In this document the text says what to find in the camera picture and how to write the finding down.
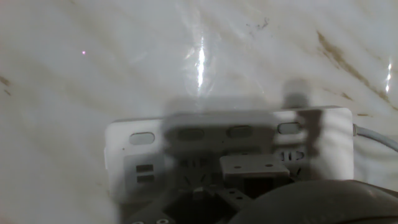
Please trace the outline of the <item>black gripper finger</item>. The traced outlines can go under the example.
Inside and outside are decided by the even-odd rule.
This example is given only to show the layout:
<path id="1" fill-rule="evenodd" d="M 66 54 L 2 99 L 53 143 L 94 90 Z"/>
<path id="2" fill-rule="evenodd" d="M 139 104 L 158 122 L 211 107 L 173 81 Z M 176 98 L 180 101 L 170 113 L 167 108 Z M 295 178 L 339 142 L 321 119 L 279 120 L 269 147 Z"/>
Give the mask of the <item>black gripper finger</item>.
<path id="1" fill-rule="evenodd" d="M 252 199 L 238 189 L 220 186 L 173 189 L 146 205 L 124 206 L 122 224 L 228 223 Z"/>

